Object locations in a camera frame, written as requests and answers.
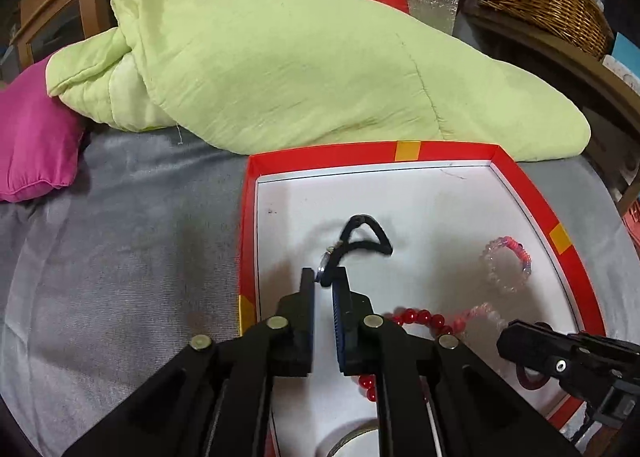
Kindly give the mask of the red shallow box tray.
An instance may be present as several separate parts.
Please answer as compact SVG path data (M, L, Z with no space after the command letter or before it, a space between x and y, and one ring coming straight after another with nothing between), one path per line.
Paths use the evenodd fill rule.
M348 255L355 290L374 312L404 307L456 313L498 300L506 319L545 321L561 333L605 333L587 272L562 223L523 170L500 148L442 142L362 143L250 156L243 193L241 330L276 312L354 214L370 214L394 251ZM500 295L480 253L511 236L532 257L524 290ZM338 439L374 416L355 378L338 378L331 292L317 291L314 370L276 381L267 456L326 456ZM562 428L578 410L558 385L525 392L514 364L500 359L487 319L468 319L466 341L514 390Z

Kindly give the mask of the light green folded duvet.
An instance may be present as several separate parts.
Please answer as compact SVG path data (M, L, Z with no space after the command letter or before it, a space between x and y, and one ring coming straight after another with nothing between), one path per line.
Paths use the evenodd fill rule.
M114 28L54 53L46 87L129 132L236 154L352 142L579 155L584 114L537 76L373 0L111 0Z

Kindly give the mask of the wicker basket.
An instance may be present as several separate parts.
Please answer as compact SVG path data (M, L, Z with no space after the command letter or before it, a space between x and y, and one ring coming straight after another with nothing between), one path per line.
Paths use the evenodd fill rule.
M608 54L614 36L594 0L478 0L561 38L594 58Z

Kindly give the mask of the grey bed blanket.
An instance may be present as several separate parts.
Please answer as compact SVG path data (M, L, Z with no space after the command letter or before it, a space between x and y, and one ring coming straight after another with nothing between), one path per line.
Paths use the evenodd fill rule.
M588 203L579 177L586 163L507 155L562 223L596 294L605 333L576 333L639 345L639 275L602 251L613 234ZM308 376L274 374L276 333L288 325L277 308L286 295L276 312L250 315L241 330L248 159L171 132L102 132L68 190L2 207L3 455L267 456L276 381L310 385L314 353ZM347 256L393 251L370 214L347 219L310 267L314 335L317 291L329 291L335 341L331 286L339 266L347 271ZM524 290L532 262L511 236L480 253L500 295ZM298 278L288 295L298 292ZM371 301L361 337L372 375L344 376L338 363L337 370L374 404L363 425L378 428L380 456L575 456L600 425L581 399L562 428L551 425L471 349L468 319L487 319L498 338L511 321L525 321L506 319L494 303L447 321L413 307L376 313ZM545 321L525 323L561 333ZM639 404L608 455L638 451Z

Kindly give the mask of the blue paper box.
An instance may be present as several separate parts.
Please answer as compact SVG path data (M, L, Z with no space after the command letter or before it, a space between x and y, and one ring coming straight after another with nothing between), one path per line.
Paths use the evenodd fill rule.
M623 64L634 76L640 77L640 49L620 32L615 37L612 57Z

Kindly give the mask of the wooden shelf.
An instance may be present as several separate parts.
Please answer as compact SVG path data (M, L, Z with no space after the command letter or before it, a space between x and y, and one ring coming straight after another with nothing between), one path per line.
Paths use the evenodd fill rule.
M588 107L634 139L639 95L598 60L562 39L514 17L465 0L459 13L486 54L536 75L578 107Z

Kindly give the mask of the magenta pillow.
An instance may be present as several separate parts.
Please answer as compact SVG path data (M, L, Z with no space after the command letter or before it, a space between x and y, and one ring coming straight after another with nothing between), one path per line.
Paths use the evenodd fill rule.
M1 199L21 203L73 184L85 118L47 93L47 58L1 91Z

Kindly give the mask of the maroon bangle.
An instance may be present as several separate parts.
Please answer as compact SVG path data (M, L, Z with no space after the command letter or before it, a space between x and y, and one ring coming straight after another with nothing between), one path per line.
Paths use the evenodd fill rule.
M516 366L515 370L518 383L528 391L539 390L549 381L548 376L544 376L542 373L538 373L538 371L528 369L522 365Z

